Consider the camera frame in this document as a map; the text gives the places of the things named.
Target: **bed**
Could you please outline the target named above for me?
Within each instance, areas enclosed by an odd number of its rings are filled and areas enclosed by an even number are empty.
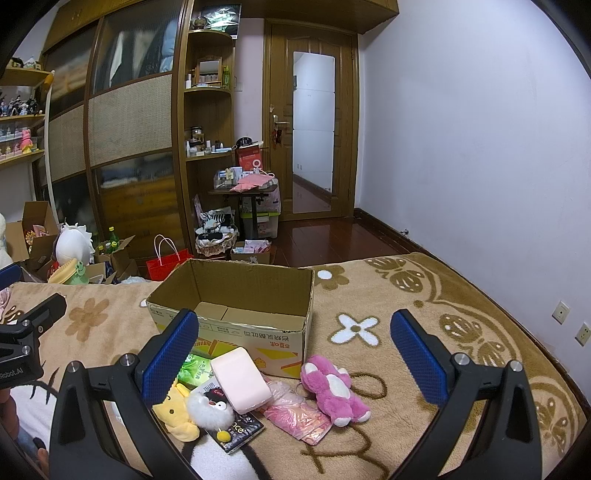
[[[322,354],[351,373],[353,390],[372,409],[370,421],[334,427],[315,447],[265,419],[263,434],[232,455],[223,453],[206,434],[192,443],[176,442],[204,479],[387,479],[436,413],[436,407],[423,400],[389,337],[390,317],[402,308],[452,352],[466,352],[487,365],[505,365],[509,359],[523,362],[537,408],[544,474],[573,444],[586,417],[561,373],[518,325],[454,271],[419,253],[313,268],[308,354]],[[55,292],[65,295],[68,303],[65,317],[42,338],[45,375],[13,392],[27,431],[48,443],[55,395],[69,361],[78,359],[87,367],[110,364],[123,353],[138,352],[157,333],[147,308],[141,306],[156,286],[12,287],[2,322],[14,321]],[[475,405],[444,471],[461,461],[482,407],[482,402]],[[108,410],[130,464],[145,469],[116,411]]]

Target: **mirror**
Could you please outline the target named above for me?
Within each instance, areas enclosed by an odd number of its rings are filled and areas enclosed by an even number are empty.
[[[222,84],[222,59],[202,60],[195,67],[196,83]]]
[[[293,213],[329,212],[335,148],[335,58],[294,52]]]

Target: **open cardboard box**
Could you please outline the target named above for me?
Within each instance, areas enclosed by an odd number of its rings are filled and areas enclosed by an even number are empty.
[[[25,233],[33,230],[33,225],[43,225],[48,235],[33,239],[29,253]],[[6,224],[8,255],[13,262],[24,261],[29,271],[36,272],[51,259],[59,233],[49,202],[25,202],[22,220]]]
[[[135,260],[129,258],[129,251],[125,247],[135,238],[135,235],[127,237],[119,243],[119,248],[111,254],[96,255],[95,263],[109,262],[115,270],[117,280],[125,280],[128,277],[138,275],[138,265]]]
[[[159,331],[183,308],[199,318],[192,352],[215,358],[244,347],[263,373],[299,378],[312,320],[312,270],[188,260],[147,299]]]

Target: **red gift bag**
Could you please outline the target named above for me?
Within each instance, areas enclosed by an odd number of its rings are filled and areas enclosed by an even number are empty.
[[[158,248],[156,248],[156,240],[159,237],[162,237],[162,240],[158,244]],[[173,247],[174,253],[163,257],[160,254],[162,242],[166,242],[171,247]],[[154,251],[156,252],[158,258],[148,260],[146,262],[150,279],[154,281],[165,280],[166,277],[168,277],[168,275],[172,272],[174,267],[180,265],[181,263],[184,263],[189,258],[193,258],[192,254],[189,253],[189,249],[186,248],[185,250],[181,250],[180,252],[177,251],[177,248],[174,246],[174,242],[170,238],[166,238],[164,235],[156,235],[154,237]]]

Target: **flower pattern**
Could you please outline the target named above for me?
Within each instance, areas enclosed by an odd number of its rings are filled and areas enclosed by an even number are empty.
[[[535,401],[535,412],[538,414],[538,424],[544,440],[549,440],[550,445],[556,445],[558,454],[563,457],[566,452],[567,435],[566,429],[569,421],[566,417],[560,417],[556,422],[554,415],[556,413],[556,402],[553,397],[548,398],[546,405]]]
[[[343,275],[345,269],[340,265],[320,265],[314,270],[314,286],[321,284],[325,290],[336,290],[339,285],[349,284],[349,279]]]
[[[369,317],[360,323],[357,323],[349,315],[342,313],[339,315],[338,319],[340,324],[343,326],[343,329],[338,330],[330,336],[331,342],[342,345],[343,343],[350,342],[356,336],[358,336],[369,346],[379,345],[379,337],[375,333],[368,330],[378,324],[377,318]]]
[[[76,307],[70,312],[69,318],[72,321],[66,329],[66,335],[76,334],[79,342],[85,342],[90,336],[90,330],[103,323],[108,315],[103,313],[109,306],[109,300],[101,300],[98,304],[94,299],[86,300],[84,308]]]

